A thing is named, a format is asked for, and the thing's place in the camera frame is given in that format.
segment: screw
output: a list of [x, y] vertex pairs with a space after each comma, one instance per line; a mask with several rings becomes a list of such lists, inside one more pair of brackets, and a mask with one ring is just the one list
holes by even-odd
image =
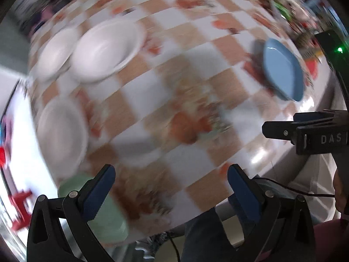
[[69, 193], [69, 197], [75, 198], [77, 196], [77, 191], [72, 191]]
[[300, 201], [300, 202], [305, 202], [304, 197], [301, 196], [301, 195], [298, 195], [298, 196], [297, 196], [297, 199], [298, 199], [298, 201]]
[[45, 198], [46, 198], [45, 195], [40, 195], [40, 196], [38, 197], [38, 201], [39, 201], [39, 202], [42, 202], [43, 200], [45, 200]]
[[267, 191], [265, 191], [265, 196], [267, 196], [269, 198], [273, 198], [274, 197], [274, 193], [271, 190], [267, 190]]

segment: blue dish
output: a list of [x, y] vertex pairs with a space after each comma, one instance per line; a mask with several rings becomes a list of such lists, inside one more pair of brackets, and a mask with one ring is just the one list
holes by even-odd
[[266, 41], [263, 67], [268, 81], [288, 100], [300, 101], [304, 93], [303, 70], [297, 58], [276, 39]]

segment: person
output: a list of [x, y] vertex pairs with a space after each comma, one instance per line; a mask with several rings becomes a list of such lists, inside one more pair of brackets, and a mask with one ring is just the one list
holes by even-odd
[[[284, 198], [295, 197], [294, 193], [273, 182], [262, 179], [256, 182], [263, 191], [272, 190], [274, 194]], [[334, 176], [333, 186], [335, 189], [336, 209], [343, 213], [347, 197], [343, 191], [343, 183], [337, 171]], [[228, 200], [239, 218], [244, 237], [247, 237], [252, 232], [255, 223], [246, 217], [234, 194]], [[345, 246], [349, 245], [349, 236], [345, 232], [348, 221], [339, 219], [319, 223], [314, 217], [312, 217], [312, 220], [315, 225], [316, 261], [348, 261], [348, 247]], [[235, 251], [236, 249], [226, 237], [222, 222], [215, 208], [202, 213], [185, 224], [185, 242], [181, 262], [234, 262], [232, 257]], [[261, 254], [257, 261], [264, 260], [268, 255], [269, 253]]]

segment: dark pants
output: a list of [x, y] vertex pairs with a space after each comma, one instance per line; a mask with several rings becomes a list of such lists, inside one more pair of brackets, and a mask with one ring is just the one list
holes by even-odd
[[[294, 198], [294, 194], [272, 182], [258, 180], [263, 191], [272, 190], [274, 194], [284, 198]], [[239, 201], [233, 194], [228, 198], [241, 223], [244, 237], [253, 230], [255, 223], [250, 221], [243, 212]], [[185, 242], [182, 262], [224, 262], [231, 261], [235, 248], [230, 244], [215, 208], [185, 224]]]

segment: white plate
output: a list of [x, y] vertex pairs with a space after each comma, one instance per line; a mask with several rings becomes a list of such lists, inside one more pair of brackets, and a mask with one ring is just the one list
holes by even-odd
[[36, 132], [52, 177], [67, 179], [74, 175], [88, 144], [87, 123], [79, 106], [68, 98], [54, 98], [43, 110]]
[[36, 66], [36, 75], [40, 81], [46, 81], [60, 73], [60, 68], [73, 53], [79, 38], [78, 29], [65, 28], [48, 41]]
[[125, 18], [98, 24], [79, 40], [71, 72], [82, 82], [95, 82], [120, 71], [144, 44], [145, 30]]

